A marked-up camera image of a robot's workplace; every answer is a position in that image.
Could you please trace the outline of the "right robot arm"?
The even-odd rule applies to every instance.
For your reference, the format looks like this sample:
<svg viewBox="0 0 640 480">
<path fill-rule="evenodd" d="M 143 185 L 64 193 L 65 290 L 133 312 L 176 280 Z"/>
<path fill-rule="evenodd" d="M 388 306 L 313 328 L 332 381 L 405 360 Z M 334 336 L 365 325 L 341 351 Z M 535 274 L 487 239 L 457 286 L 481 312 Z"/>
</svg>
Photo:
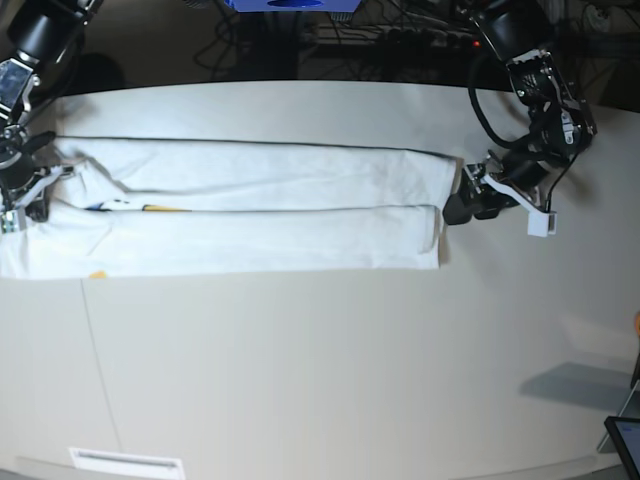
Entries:
<svg viewBox="0 0 640 480">
<path fill-rule="evenodd" d="M 26 1 L 7 29 L 14 46 L 1 62 L 1 231 L 26 228 L 27 221 L 49 217 L 46 190 L 74 174 L 68 165 L 40 164 L 36 153 L 49 146 L 56 133 L 28 132 L 35 120 L 62 96 L 73 72 L 46 93 L 35 90 L 46 69 L 63 60 L 79 60 L 84 30 L 99 11 L 100 1 Z"/>
</svg>

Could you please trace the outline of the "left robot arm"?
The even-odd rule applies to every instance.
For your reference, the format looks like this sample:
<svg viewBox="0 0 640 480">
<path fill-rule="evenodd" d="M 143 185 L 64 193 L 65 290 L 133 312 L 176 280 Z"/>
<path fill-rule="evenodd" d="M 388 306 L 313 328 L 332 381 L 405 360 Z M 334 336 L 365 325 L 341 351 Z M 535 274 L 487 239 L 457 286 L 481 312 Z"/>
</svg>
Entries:
<svg viewBox="0 0 640 480">
<path fill-rule="evenodd" d="M 490 220 L 513 207 L 527 212 L 531 236 L 556 232 L 552 208 L 555 187 L 597 133 L 590 107 L 574 83 L 556 65 L 554 28 L 536 1 L 468 1 L 461 7 L 478 31 L 480 53 L 473 60 L 467 93 L 481 127 L 502 156 L 464 166 L 456 192 L 448 198 L 447 225 Z M 482 67 L 495 62 L 508 76 L 513 92 L 527 109 L 528 131 L 507 140 L 491 126 L 479 102 Z"/>
</svg>

